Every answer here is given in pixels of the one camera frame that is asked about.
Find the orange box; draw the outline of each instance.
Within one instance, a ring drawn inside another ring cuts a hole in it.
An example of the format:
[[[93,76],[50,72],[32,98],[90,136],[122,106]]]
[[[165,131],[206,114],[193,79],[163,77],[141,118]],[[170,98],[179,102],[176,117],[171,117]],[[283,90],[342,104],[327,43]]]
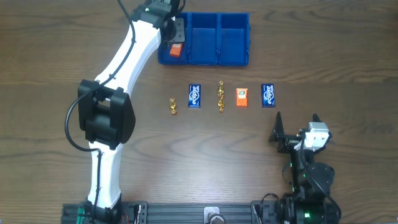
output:
[[[179,58],[181,56],[182,44],[173,44],[170,50],[171,57]]]
[[[248,89],[237,88],[236,89],[236,106],[237,107],[248,107]]]

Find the blue plastic bin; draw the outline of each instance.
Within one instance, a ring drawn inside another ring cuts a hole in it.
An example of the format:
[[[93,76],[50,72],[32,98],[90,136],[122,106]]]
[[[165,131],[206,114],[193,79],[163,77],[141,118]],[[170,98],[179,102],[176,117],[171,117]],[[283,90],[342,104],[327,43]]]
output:
[[[164,65],[245,66],[249,62],[248,13],[183,12],[185,43],[180,58],[169,55],[171,45],[158,49]]]

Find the blue package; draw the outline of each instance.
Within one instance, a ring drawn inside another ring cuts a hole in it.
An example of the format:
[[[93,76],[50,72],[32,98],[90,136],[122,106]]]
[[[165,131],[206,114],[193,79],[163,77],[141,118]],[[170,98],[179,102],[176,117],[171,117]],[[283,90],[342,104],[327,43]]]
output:
[[[274,84],[262,84],[261,95],[263,108],[275,107]]]
[[[189,84],[189,108],[200,108],[200,84]]]

